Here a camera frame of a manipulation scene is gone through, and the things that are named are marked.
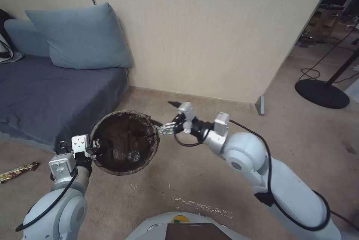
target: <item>metal bracket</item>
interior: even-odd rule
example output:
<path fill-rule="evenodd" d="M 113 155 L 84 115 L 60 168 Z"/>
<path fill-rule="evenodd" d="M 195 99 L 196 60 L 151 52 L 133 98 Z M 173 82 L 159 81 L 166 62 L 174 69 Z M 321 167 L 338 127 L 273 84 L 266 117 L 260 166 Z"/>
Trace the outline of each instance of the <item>metal bracket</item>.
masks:
<path fill-rule="evenodd" d="M 97 151 L 100 149 L 99 139 L 92 141 L 92 146 L 86 148 L 86 152 L 90 155 L 91 160 L 96 160 L 97 158 Z"/>
<path fill-rule="evenodd" d="M 174 133 L 175 122 L 170 122 L 162 125 L 161 127 L 156 126 L 160 135 L 170 135 Z"/>
<path fill-rule="evenodd" d="M 49 161 L 49 166 L 56 181 L 71 179 L 71 172 L 76 167 L 75 159 L 72 153 L 59 154 Z"/>
<path fill-rule="evenodd" d="M 258 114 L 260 116 L 264 115 L 264 96 L 260 96 L 258 101 L 255 103 L 255 107 L 257 107 Z"/>
<path fill-rule="evenodd" d="M 89 146 L 89 135 L 77 135 L 71 138 L 72 149 L 75 154 L 78 152 L 84 152 L 85 157 L 89 158 L 91 155 L 87 153 L 86 149 Z"/>
<path fill-rule="evenodd" d="M 192 104 L 190 102 L 184 102 L 178 107 L 177 111 L 179 114 L 185 115 L 186 121 L 182 125 L 183 131 L 190 134 L 192 129 L 192 120 L 196 117 Z"/>
<path fill-rule="evenodd" d="M 227 113 L 220 112 L 214 121 L 214 131 L 220 136 L 224 136 L 228 133 L 229 115 Z"/>

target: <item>yellow sticker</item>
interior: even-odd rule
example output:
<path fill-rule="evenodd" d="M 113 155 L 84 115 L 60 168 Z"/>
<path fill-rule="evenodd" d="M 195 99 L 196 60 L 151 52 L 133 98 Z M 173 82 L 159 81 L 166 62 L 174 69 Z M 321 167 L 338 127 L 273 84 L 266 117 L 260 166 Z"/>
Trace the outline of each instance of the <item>yellow sticker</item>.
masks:
<path fill-rule="evenodd" d="M 178 215 L 175 216 L 171 221 L 171 223 L 181 223 L 181 222 L 190 222 L 190 220 L 185 216 Z"/>

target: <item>beige carpet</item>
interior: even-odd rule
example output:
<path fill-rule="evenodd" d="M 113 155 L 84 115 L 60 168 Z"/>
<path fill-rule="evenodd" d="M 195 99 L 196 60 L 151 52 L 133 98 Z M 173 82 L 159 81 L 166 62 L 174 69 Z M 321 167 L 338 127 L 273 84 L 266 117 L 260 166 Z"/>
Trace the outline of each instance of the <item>beige carpet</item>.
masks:
<path fill-rule="evenodd" d="M 137 88 L 129 90 L 118 109 L 137 110 L 160 122 L 176 114 L 168 100 L 191 101 L 202 120 L 227 112 L 263 135 L 273 157 L 323 194 L 333 210 L 350 217 L 359 209 L 359 105 L 331 110 L 300 97 L 294 83 L 299 68 L 311 64 L 302 61 L 290 57 L 281 68 L 266 93 L 263 117 L 249 104 Z M 231 132 L 237 131 L 231 126 Z M 206 146 L 184 148 L 172 136 L 160 140 L 152 162 L 134 175 L 108 175 L 93 164 L 86 193 L 89 210 L 79 239 L 124 239 L 144 219 L 176 210 L 212 217 L 251 239 L 294 239 L 252 195 L 249 184 Z M 21 239 L 14 229 L 52 186 L 47 162 L 53 154 L 4 140 L 0 154 L 1 171 L 42 163 L 37 171 L 0 185 L 0 239 Z"/>

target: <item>blue pillow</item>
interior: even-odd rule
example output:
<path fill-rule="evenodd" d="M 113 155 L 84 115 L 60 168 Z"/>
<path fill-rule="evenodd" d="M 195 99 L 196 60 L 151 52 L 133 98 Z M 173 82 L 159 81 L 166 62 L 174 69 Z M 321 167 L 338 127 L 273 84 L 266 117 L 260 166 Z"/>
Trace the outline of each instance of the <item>blue pillow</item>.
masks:
<path fill-rule="evenodd" d="M 109 3 L 25 13 L 49 42 L 53 64 L 74 69 L 131 67 L 121 27 Z"/>

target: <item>power cord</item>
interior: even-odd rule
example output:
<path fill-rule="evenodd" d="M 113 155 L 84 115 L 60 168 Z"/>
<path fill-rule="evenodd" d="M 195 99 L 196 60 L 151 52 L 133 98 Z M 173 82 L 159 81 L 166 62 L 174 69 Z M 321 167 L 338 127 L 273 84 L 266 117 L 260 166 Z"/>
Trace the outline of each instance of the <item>power cord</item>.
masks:
<path fill-rule="evenodd" d="M 75 169 L 73 170 L 73 177 L 71 178 L 70 182 L 67 184 L 67 186 L 64 188 L 64 190 L 62 191 L 62 193 L 59 195 L 59 197 L 56 198 L 55 201 L 53 201 L 52 204 L 50 204 L 50 206 L 48 208 L 46 208 L 46 210 L 44 212 L 42 212 L 40 215 L 38 215 L 36 218 L 34 218 L 32 221 L 26 223 L 25 225 L 23 223 L 21 223 L 16 229 L 15 232 L 19 232 L 22 231 L 28 227 L 30 227 L 31 225 L 33 225 L 35 222 L 39 221 L 41 218 L 43 218 L 60 200 L 61 198 L 65 195 L 66 191 L 70 188 L 70 186 L 72 185 L 72 183 L 75 181 L 77 174 L 78 174 L 78 169 L 77 167 L 75 167 Z"/>
<path fill-rule="evenodd" d="M 203 139 L 202 139 L 201 141 L 198 141 L 197 143 L 194 143 L 194 144 L 185 144 L 185 143 L 182 143 L 182 142 L 177 138 L 176 128 L 178 128 L 178 125 L 179 125 L 179 123 L 176 122 L 176 123 L 175 123 L 175 127 L 174 127 L 174 129 L 173 129 L 173 135 L 174 135 L 175 141 L 176 141 L 178 144 L 180 144 L 181 146 L 184 146 L 184 147 L 195 147 L 195 146 L 198 146 L 198 145 L 202 144 L 202 143 L 206 140 L 206 138 L 207 138 L 207 136 L 208 136 L 208 134 L 209 134 L 209 129 L 208 129 L 206 135 L 203 137 Z"/>
<path fill-rule="evenodd" d="M 304 77 L 304 76 L 307 76 L 307 77 L 309 77 L 309 78 L 311 78 L 311 79 L 314 79 L 314 80 L 317 80 L 317 78 L 318 77 L 320 77 L 320 72 L 318 71 L 318 70 L 316 70 L 316 69 L 314 69 L 319 63 L 321 63 L 322 62 L 322 60 L 324 60 L 328 55 L 329 55 L 329 53 L 330 52 L 332 52 L 332 50 L 334 49 L 334 48 L 336 48 L 336 47 L 338 47 L 338 45 L 340 44 L 340 43 L 342 43 L 353 31 L 354 31 L 354 29 L 358 26 L 358 24 L 359 23 L 357 23 L 351 30 L 350 30 L 350 32 L 342 39 L 342 40 L 339 40 L 339 42 L 337 43 L 337 44 L 335 44 L 319 61 L 317 61 L 317 63 L 315 64 L 315 65 L 313 65 L 311 68 L 303 68 L 303 69 L 301 69 L 300 71 L 303 73 L 302 75 L 301 75 L 301 77 L 298 79 L 298 81 L 300 81 L 301 79 L 302 79 L 302 77 Z M 316 77 L 312 77 L 312 76 L 310 76 L 310 75 L 308 75 L 307 73 L 309 72 L 309 71 L 315 71 L 315 72 L 317 72 L 318 73 L 318 76 L 316 76 Z M 341 81 L 339 81 L 339 82 L 342 82 L 342 81 L 344 81 L 344 80 L 348 80 L 348 79 L 351 79 L 352 77 L 348 77 L 348 78 L 346 78 L 346 79 L 342 79 Z"/>
<path fill-rule="evenodd" d="M 325 208 L 326 208 L 326 217 L 325 220 L 322 222 L 322 224 L 320 224 L 319 226 L 315 226 L 315 227 L 309 227 L 306 226 L 298 221 L 296 221 L 294 218 L 292 218 L 288 213 L 285 212 L 285 210 L 279 205 L 279 203 L 277 202 L 277 200 L 275 199 L 275 197 L 273 196 L 272 190 L 271 190 L 271 178 L 272 178 L 272 157 L 271 157 L 271 153 L 269 150 L 269 146 L 267 144 L 267 142 L 265 141 L 265 139 L 258 133 L 252 131 L 251 129 L 247 128 L 246 126 L 234 121 L 234 120 L 229 120 L 230 122 L 232 122 L 235 125 L 238 125 L 239 127 L 249 131 L 250 133 L 254 134 L 255 136 L 257 136 L 258 138 L 260 138 L 263 143 L 264 146 L 267 149 L 267 153 L 268 153 L 268 193 L 270 193 L 272 195 L 272 198 L 274 200 L 274 204 L 277 206 L 277 208 L 283 213 L 283 215 L 285 215 L 290 221 L 292 221 L 294 224 L 298 225 L 299 227 L 308 230 L 308 231 L 319 231 L 323 228 L 325 228 L 330 220 L 330 213 L 332 213 L 333 215 L 341 218 L 342 220 L 346 221 L 349 225 L 351 225 L 353 228 L 355 228 L 357 231 L 359 231 L 359 228 L 357 226 L 355 226 L 352 222 L 350 222 L 347 218 L 339 215 L 338 213 L 335 213 L 334 211 L 330 210 L 329 204 L 327 202 L 327 200 L 325 200 L 325 198 L 317 191 L 313 190 L 313 192 L 320 198 L 322 199 Z"/>
<path fill-rule="evenodd" d="M 325 38 L 322 42 L 317 42 L 317 43 L 320 43 L 320 44 L 333 44 L 333 45 L 335 45 L 335 42 L 331 42 L 331 41 L 329 41 L 329 39 L 335 39 L 335 40 L 337 40 L 337 41 L 340 41 L 339 38 L 336 38 L 336 37 L 334 37 L 334 36 L 331 36 L 331 37 Z M 351 49 L 351 48 L 348 48 L 348 47 L 342 47 L 342 46 L 337 46 L 337 47 L 343 48 L 343 49 L 347 49 L 347 50 L 350 50 L 350 51 L 355 51 L 354 49 Z"/>
<path fill-rule="evenodd" d="M 352 79 L 353 77 L 359 75 L 359 72 L 355 73 L 354 75 L 352 75 L 351 77 L 347 77 L 345 79 L 342 79 L 342 80 L 339 80 L 339 81 L 334 81 L 334 83 L 340 83 L 340 82 L 343 82 L 345 80 L 349 80 L 349 79 Z"/>

